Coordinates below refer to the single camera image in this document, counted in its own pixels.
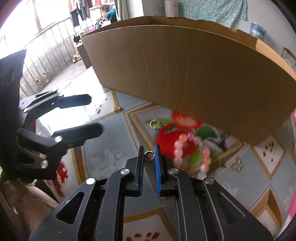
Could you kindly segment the pink floral quilt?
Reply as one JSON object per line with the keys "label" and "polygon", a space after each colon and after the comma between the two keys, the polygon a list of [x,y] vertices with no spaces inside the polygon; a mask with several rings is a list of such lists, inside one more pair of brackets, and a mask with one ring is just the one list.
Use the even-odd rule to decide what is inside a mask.
{"label": "pink floral quilt", "polygon": [[[296,118],[295,118],[295,110],[292,113],[292,126],[293,126],[293,134],[294,134],[294,157],[295,157],[295,127],[296,127]],[[287,225],[291,223],[293,217],[295,216],[295,192],[293,194],[293,199],[291,202],[291,206],[290,206],[290,211],[289,214],[287,216]]]}

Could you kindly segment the fruit pattern tablecloth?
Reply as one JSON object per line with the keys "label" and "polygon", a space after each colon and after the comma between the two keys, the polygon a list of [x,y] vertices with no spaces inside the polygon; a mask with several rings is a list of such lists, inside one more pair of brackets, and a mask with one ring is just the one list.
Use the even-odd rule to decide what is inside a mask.
{"label": "fruit pattern tablecloth", "polygon": [[100,139],[115,148],[92,175],[31,234],[30,240],[295,240],[295,125],[289,118],[258,145],[205,125],[192,130],[199,144],[183,144],[177,165],[177,123],[144,128],[147,105],[128,111],[145,140],[131,155],[114,122],[53,133],[58,144]]}

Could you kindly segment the brown cardboard box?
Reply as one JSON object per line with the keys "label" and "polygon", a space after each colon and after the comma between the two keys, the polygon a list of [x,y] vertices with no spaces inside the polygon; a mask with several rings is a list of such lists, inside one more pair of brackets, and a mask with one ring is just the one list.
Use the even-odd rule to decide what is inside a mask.
{"label": "brown cardboard box", "polygon": [[82,38],[100,83],[179,111],[248,144],[295,110],[295,72],[241,30],[184,17],[142,16]]}

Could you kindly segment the teal floral wall cloth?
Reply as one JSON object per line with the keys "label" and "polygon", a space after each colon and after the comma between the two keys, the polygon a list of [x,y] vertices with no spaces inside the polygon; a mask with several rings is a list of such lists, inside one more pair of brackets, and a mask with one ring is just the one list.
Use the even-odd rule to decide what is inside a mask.
{"label": "teal floral wall cloth", "polygon": [[247,1],[196,0],[178,1],[179,15],[193,20],[206,20],[232,27],[238,20],[247,20]]}

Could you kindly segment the grey low cabinet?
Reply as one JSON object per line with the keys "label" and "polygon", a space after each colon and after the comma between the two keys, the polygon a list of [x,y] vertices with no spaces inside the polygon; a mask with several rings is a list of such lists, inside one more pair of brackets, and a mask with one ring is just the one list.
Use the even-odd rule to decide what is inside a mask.
{"label": "grey low cabinet", "polygon": [[82,58],[82,61],[83,61],[84,65],[85,65],[85,67],[87,69],[90,68],[92,66],[92,64],[91,64],[90,58],[89,58],[89,56],[87,54],[87,51],[86,51],[86,49],[85,49],[85,47],[84,47],[84,45],[82,43],[79,43],[77,45],[77,50],[79,52],[80,57]]}

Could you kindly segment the small wooden shelf stand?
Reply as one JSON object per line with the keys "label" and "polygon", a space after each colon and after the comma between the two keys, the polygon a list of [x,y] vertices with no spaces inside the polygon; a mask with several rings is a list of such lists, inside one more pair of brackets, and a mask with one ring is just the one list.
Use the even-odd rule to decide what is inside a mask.
{"label": "small wooden shelf stand", "polygon": [[295,66],[296,56],[288,48],[283,47],[283,50],[282,50],[282,53],[281,53],[281,57],[285,61],[287,61],[289,64],[291,64],[292,66]]}

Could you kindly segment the rolled pink mat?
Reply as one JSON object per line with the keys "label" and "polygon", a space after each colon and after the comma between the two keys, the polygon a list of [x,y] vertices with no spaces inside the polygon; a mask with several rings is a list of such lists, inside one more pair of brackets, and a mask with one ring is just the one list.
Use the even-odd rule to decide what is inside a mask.
{"label": "rolled pink mat", "polygon": [[165,15],[166,17],[176,17],[179,15],[179,6],[177,1],[165,1]]}

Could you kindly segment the small gold earring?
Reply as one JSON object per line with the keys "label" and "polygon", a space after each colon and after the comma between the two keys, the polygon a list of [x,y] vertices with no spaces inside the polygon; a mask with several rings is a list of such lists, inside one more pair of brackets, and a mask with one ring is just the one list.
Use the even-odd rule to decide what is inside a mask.
{"label": "small gold earring", "polygon": [[113,111],[114,113],[120,112],[121,110],[122,110],[122,107],[121,107],[121,106],[114,105],[114,106],[112,107],[112,111]]}

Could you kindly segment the hanging clothes on line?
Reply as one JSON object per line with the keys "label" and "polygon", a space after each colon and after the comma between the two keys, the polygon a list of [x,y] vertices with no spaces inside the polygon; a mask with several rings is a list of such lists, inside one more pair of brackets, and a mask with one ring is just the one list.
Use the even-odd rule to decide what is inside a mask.
{"label": "hanging clothes on line", "polygon": [[90,18],[90,8],[93,6],[102,7],[101,0],[69,0],[69,12],[73,27],[78,27],[79,16],[82,21],[85,21],[87,18]]}

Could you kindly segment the blue water dispenser bottle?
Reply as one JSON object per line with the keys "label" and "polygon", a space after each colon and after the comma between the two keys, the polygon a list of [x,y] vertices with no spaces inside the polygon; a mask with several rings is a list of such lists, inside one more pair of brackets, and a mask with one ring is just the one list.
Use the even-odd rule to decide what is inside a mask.
{"label": "blue water dispenser bottle", "polygon": [[257,23],[251,23],[249,34],[264,41],[266,35],[266,29]]}

